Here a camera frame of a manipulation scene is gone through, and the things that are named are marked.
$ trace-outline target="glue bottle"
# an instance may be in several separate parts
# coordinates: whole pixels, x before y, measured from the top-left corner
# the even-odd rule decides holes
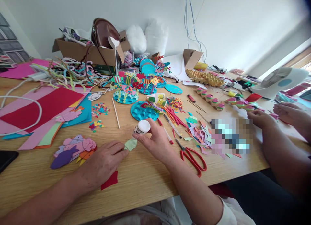
[[[150,130],[150,123],[146,120],[141,120],[138,122],[137,126],[134,128],[133,134],[146,134]]]

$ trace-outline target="electric fan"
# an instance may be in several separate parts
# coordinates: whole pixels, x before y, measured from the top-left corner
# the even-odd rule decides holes
[[[274,70],[261,84],[251,87],[249,90],[261,95],[264,99],[273,99],[281,90],[287,90],[301,83],[309,72],[304,69],[279,68]]]

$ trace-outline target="sleeve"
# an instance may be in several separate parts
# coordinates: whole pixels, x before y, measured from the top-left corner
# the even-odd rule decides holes
[[[223,200],[223,215],[217,225],[255,225],[255,222],[244,212],[236,210],[233,205]]]

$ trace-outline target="wire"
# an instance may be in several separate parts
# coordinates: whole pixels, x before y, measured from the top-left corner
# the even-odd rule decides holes
[[[4,107],[4,103],[6,102],[6,98],[9,98],[7,97],[12,91],[14,91],[15,89],[19,88],[21,85],[23,85],[25,82],[27,82],[26,80],[22,81],[20,84],[18,84],[17,86],[15,86],[14,88],[10,89],[9,92],[5,95],[5,96],[1,96],[1,98],[4,98],[2,103],[1,103],[1,106],[0,106],[0,109],[2,109]]]
[[[197,43],[200,45],[200,51],[201,51],[201,52],[203,52],[203,51],[202,51],[202,47],[201,47],[201,45],[203,45],[203,46],[204,46],[204,48],[205,48],[205,57],[204,57],[204,52],[203,52],[203,61],[204,61],[204,63],[206,63],[207,48],[206,48],[206,46],[205,46],[202,42],[198,41],[198,38],[197,38],[197,36],[196,36],[196,32],[195,32],[195,21],[194,21],[194,17],[193,17],[193,10],[192,10],[191,0],[189,0],[189,3],[190,3],[191,13],[192,13],[192,21],[193,21],[193,30],[194,30],[195,40],[194,40],[194,39],[192,39],[192,38],[190,38],[190,34],[189,34],[189,32],[188,32],[188,18],[187,18],[188,9],[187,9],[187,0],[186,0],[186,5],[185,5],[185,15],[184,15],[184,25],[185,25],[185,29],[186,29],[186,31],[187,31],[187,37],[188,37],[188,48],[189,48],[189,40],[192,40],[192,41],[197,42]]]
[[[24,130],[26,130],[26,129],[29,129],[29,128],[31,128],[31,127],[33,127],[33,126],[35,126],[37,123],[39,123],[39,121],[40,121],[40,119],[41,119],[41,117],[42,117],[42,107],[41,107],[40,103],[38,103],[37,101],[32,100],[32,99],[29,99],[29,98],[25,98],[25,97],[20,97],[20,96],[11,96],[11,95],[4,95],[4,96],[0,96],[0,98],[17,98],[17,99],[26,99],[26,100],[30,100],[30,101],[35,102],[35,103],[38,105],[38,107],[39,107],[39,116],[38,116],[37,121],[36,121],[33,125],[31,125],[31,126],[29,126],[29,127],[27,127],[27,128],[21,129],[21,130],[19,130],[19,131],[16,131],[16,132],[12,132],[12,133],[8,133],[8,134],[0,134],[0,136],[6,136],[6,135],[10,135],[10,134],[19,133],[19,132],[24,131]]]

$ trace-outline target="scissors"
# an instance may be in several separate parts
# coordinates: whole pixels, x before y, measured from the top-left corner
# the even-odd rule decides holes
[[[202,156],[198,152],[196,152],[195,150],[190,149],[188,147],[184,147],[176,138],[175,138],[175,140],[177,141],[177,143],[181,147],[181,151],[180,151],[181,159],[185,161],[184,156],[186,156],[186,158],[192,163],[192,165],[198,171],[198,177],[201,177],[201,175],[202,175],[201,171],[207,170],[207,165],[206,165],[204,159],[202,158]],[[195,160],[195,158],[192,156],[192,154],[190,152],[195,153],[201,159],[201,161],[203,162],[203,168],[197,163],[197,161]]]

